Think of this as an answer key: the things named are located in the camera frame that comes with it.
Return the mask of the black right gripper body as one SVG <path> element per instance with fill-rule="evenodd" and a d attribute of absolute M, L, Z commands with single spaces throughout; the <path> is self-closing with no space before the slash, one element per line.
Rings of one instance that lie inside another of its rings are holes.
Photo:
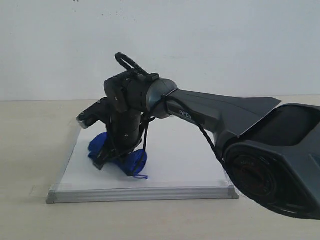
<path fill-rule="evenodd" d="M 118 112 L 107 98 L 98 102 L 99 119 L 105 123 L 107 139 L 99 150 L 98 160 L 122 160 L 141 143 L 142 113 L 129 109 Z"/>

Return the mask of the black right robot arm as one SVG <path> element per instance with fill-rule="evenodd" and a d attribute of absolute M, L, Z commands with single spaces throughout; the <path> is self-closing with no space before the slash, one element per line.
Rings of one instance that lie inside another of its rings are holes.
<path fill-rule="evenodd" d="M 156 73 L 123 72 L 104 82 L 97 118 L 107 140 L 94 165 L 124 162 L 154 119 L 196 125 L 231 182 L 260 206 L 296 219 L 320 218 L 320 108 L 272 97 L 181 90 Z"/>

